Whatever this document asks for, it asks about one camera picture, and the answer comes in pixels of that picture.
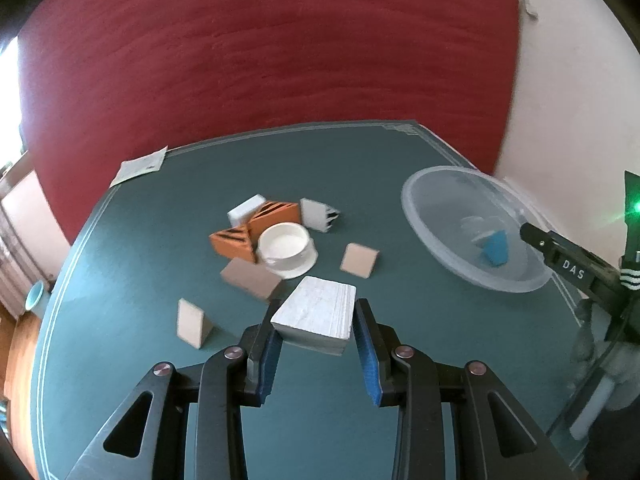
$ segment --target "light blue bucket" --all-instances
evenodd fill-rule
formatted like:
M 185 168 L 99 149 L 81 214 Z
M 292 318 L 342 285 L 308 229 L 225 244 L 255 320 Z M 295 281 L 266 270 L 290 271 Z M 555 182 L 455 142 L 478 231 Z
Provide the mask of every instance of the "light blue bucket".
M 24 307 L 27 312 L 33 312 L 40 319 L 44 318 L 44 313 L 47 309 L 47 303 L 51 295 L 47 292 L 47 289 L 43 282 L 36 282 L 31 287 L 31 290 L 27 294 L 27 300 L 24 302 Z

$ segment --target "transparent plastic bowl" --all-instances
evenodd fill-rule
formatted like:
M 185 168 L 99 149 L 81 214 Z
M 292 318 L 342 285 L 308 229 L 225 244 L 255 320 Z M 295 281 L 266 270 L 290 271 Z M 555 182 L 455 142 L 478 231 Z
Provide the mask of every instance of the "transparent plastic bowl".
M 435 166 L 402 186 L 402 209 L 422 243 L 447 269 L 475 285 L 530 292 L 548 282 L 542 255 L 520 240 L 520 226 L 542 227 L 535 210 L 508 186 L 478 170 Z M 492 266 L 482 254 L 487 235 L 504 230 L 508 261 Z

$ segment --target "bright window light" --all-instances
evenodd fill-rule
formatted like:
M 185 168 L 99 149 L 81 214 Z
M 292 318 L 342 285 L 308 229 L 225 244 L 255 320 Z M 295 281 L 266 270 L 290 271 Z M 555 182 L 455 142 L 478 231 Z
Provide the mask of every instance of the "bright window light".
M 0 168 L 15 163 L 22 153 L 18 94 L 18 41 L 0 55 Z

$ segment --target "green table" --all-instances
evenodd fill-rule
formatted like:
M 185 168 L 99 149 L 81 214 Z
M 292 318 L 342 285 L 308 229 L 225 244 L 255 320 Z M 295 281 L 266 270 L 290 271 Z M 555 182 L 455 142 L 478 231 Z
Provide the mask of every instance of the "green table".
M 153 364 L 203 362 L 259 322 L 265 305 L 222 282 L 227 260 L 207 239 L 255 193 L 339 209 L 332 231 L 312 234 L 310 274 L 356 285 L 378 322 L 436 361 L 484 360 L 546 428 L 568 396 L 573 293 L 554 281 L 529 294 L 484 290 L 436 262 L 404 218 L 400 192 L 415 171 L 443 164 L 469 166 L 410 121 L 304 124 L 172 150 L 161 171 L 110 189 L 72 248 L 40 333 L 31 402 L 41 480 L 66 476 Z M 380 250 L 368 280 L 339 270 L 348 242 Z M 183 297 L 217 326 L 201 350 L 175 335 Z M 396 418 L 367 397 L 353 342 L 340 358 L 285 346 L 266 404 L 242 410 L 249 475 L 387 479 Z

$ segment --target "white cup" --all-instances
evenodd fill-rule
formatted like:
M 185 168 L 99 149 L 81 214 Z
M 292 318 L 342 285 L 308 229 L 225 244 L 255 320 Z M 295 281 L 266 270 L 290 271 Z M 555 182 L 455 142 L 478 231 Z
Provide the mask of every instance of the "white cup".
M 258 258 L 271 271 L 288 280 L 314 266 L 318 252 L 302 225 L 283 222 L 266 229 L 258 239 Z

